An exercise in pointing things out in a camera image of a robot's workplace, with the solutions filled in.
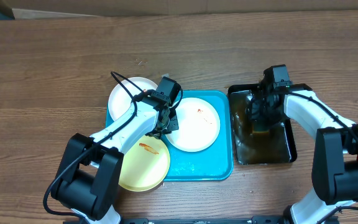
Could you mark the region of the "green orange sponge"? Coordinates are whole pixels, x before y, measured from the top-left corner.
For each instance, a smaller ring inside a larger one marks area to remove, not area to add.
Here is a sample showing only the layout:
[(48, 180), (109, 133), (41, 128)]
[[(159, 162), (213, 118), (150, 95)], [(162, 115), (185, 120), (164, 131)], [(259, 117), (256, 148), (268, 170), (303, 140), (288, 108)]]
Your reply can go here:
[(270, 125), (263, 121), (254, 121), (252, 123), (252, 134), (265, 134), (270, 131)]

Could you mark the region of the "white plate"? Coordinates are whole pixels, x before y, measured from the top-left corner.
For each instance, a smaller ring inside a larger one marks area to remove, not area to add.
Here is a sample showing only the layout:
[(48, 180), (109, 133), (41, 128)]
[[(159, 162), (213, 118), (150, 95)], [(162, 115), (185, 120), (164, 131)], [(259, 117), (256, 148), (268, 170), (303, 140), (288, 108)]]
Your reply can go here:
[[(141, 90), (156, 90), (157, 84), (143, 77), (129, 78)], [(108, 111), (113, 121), (121, 117), (130, 107), (131, 98), (120, 84), (117, 84), (108, 99)]]
[(215, 142), (220, 132), (220, 118), (210, 103), (200, 98), (184, 98), (176, 113), (179, 128), (166, 138), (177, 149), (198, 152)]

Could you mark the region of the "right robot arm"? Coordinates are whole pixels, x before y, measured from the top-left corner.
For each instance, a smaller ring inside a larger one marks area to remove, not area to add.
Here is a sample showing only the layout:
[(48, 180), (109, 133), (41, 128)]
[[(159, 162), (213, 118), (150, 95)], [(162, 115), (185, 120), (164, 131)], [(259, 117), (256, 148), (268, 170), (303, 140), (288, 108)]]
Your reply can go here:
[(327, 223), (337, 212), (358, 211), (357, 123), (326, 106), (305, 84), (258, 84), (246, 112), (266, 126), (293, 119), (315, 140), (313, 187), (287, 208), (287, 223)]

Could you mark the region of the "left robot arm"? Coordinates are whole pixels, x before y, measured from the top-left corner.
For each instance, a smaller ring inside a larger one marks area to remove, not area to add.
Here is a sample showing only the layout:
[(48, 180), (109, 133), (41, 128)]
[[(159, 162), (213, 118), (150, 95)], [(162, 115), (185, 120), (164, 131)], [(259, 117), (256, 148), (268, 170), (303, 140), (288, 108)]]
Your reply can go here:
[(76, 133), (65, 148), (55, 179), (43, 199), (52, 215), (63, 212), (48, 207), (49, 197), (70, 209), (79, 223), (120, 223), (113, 207), (124, 155), (143, 136), (161, 138), (178, 129), (175, 109), (183, 92), (147, 90), (132, 96), (129, 109), (110, 126), (90, 137)]

